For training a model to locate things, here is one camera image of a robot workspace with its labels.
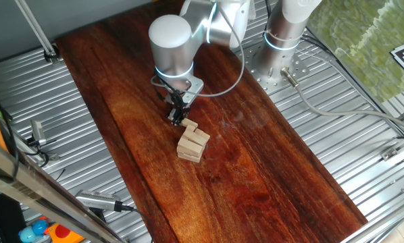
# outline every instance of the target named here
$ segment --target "wooden board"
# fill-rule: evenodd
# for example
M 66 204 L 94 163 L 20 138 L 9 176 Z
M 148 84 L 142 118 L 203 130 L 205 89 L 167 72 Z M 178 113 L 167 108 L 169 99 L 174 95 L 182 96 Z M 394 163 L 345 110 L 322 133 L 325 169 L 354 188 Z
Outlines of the wooden board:
M 185 128 L 149 83 L 148 29 L 181 4 L 150 3 L 57 39 L 155 242 L 340 242 L 359 229 L 365 217 L 249 72 L 228 94 L 196 99 L 189 118 L 211 138 L 200 163 L 177 157 Z M 195 57 L 205 93 L 227 89 L 240 66 L 215 45 Z

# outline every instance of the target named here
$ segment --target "metal rail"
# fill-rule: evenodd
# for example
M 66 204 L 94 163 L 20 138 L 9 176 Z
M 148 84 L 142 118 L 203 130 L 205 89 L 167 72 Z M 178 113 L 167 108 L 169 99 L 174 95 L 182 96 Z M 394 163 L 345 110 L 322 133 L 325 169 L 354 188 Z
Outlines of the metal rail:
M 55 52 L 55 49 L 53 48 L 52 44 L 49 42 L 49 39 L 43 32 L 43 29 L 41 29 L 41 26 L 37 22 L 37 19 L 35 18 L 34 14 L 31 12 L 31 9 L 29 8 L 28 4 L 26 4 L 25 0 L 14 0 L 14 1 L 18 4 L 20 11 L 24 14 L 26 21 L 31 26 L 32 31 L 34 31 L 35 35 L 37 36 L 41 45 L 43 46 L 46 54 L 50 57 L 52 63 L 58 64 L 59 63 L 58 55 Z
M 124 241 L 79 203 L 70 193 L 26 157 L 22 157 L 16 182 L 0 180 L 0 191 L 66 226 L 91 242 L 123 243 Z M 0 148 L 0 171 L 11 175 L 14 158 Z

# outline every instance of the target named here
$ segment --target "red object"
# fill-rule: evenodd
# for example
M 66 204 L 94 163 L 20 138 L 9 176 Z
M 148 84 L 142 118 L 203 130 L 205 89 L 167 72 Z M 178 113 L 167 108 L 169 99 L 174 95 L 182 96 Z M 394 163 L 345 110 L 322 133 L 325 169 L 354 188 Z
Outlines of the red object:
M 71 230 L 67 229 L 66 227 L 59 225 L 56 227 L 55 234 L 58 238 L 65 238 L 70 235 Z

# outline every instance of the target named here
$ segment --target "blue led ring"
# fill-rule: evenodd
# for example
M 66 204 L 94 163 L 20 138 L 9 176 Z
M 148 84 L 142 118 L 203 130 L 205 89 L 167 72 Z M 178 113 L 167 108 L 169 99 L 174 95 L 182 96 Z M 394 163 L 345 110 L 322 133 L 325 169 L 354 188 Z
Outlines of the blue led ring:
M 157 67 L 155 67 L 155 70 L 157 71 L 158 74 L 160 74 L 161 76 L 164 76 L 166 78 L 181 78 L 181 77 L 187 75 L 193 69 L 194 64 L 195 64 L 195 62 L 192 62 L 190 68 L 187 71 L 185 71 L 185 73 L 179 74 L 179 75 L 167 75 L 167 74 L 164 74 Z
M 299 42 L 298 42 L 294 47 L 282 48 L 282 47 L 277 47 L 276 45 L 273 45 L 273 44 L 268 40 L 266 33 L 264 34 L 263 37 L 265 37 L 265 41 L 267 42 L 267 44 L 268 44 L 269 46 L 271 46 L 271 47 L 274 48 L 274 49 L 281 50 L 281 51 L 289 51 L 289 50 L 295 49 L 296 47 L 298 47 L 298 44 L 299 44 Z

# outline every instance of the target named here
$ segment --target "green water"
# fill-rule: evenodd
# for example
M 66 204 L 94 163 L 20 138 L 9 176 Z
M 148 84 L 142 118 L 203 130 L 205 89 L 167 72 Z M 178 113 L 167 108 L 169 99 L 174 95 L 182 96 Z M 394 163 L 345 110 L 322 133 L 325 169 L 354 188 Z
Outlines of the green water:
M 404 91 L 390 53 L 404 44 L 404 0 L 322 0 L 309 27 L 379 101 Z

